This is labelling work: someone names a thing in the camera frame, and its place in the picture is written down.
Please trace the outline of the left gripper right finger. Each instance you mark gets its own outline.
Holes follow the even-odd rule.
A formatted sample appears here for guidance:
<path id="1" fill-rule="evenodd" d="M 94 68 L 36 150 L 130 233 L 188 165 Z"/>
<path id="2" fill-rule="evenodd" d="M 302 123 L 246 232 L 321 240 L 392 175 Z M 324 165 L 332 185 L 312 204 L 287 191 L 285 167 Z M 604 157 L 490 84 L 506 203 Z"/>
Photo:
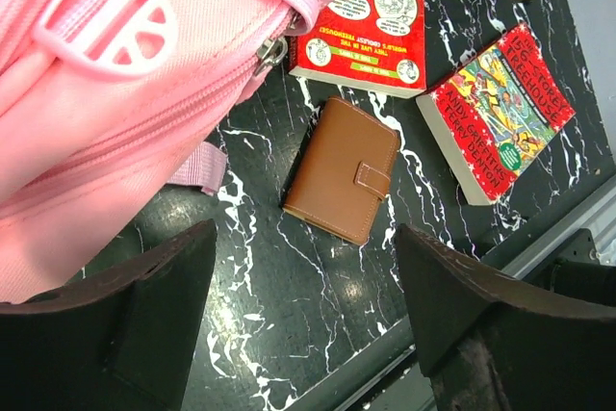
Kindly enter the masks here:
<path id="1" fill-rule="evenodd" d="M 536 286 L 407 225 L 396 256 L 438 409 L 614 408 L 614 268 L 565 262 Z"/>

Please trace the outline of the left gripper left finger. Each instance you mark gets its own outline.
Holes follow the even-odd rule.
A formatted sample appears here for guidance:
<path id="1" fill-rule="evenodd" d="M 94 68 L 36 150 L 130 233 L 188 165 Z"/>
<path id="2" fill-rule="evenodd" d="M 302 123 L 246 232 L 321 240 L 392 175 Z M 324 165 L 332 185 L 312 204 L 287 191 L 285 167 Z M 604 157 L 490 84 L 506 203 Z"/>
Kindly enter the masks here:
<path id="1" fill-rule="evenodd" d="M 201 221 L 86 279 L 1 305 L 4 410 L 178 410 L 216 261 Z"/>

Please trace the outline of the colourful treehouse paperback book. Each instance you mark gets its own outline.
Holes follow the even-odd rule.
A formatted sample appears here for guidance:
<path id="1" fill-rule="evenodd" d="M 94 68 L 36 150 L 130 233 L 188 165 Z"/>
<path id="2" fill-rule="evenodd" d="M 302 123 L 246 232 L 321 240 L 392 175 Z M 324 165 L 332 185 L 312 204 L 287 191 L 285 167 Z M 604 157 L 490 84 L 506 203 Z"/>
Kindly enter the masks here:
<path id="1" fill-rule="evenodd" d="M 576 113 L 524 22 L 416 103 L 472 206 L 497 203 Z"/>

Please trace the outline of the pink student backpack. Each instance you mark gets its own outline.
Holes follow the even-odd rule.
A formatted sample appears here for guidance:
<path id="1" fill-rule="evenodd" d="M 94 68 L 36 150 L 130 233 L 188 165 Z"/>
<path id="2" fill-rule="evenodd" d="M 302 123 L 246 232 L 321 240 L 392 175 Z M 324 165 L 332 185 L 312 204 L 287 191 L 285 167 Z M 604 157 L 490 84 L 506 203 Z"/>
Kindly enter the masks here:
<path id="1" fill-rule="evenodd" d="M 1 298 L 84 267 L 330 0 L 1 0 Z"/>

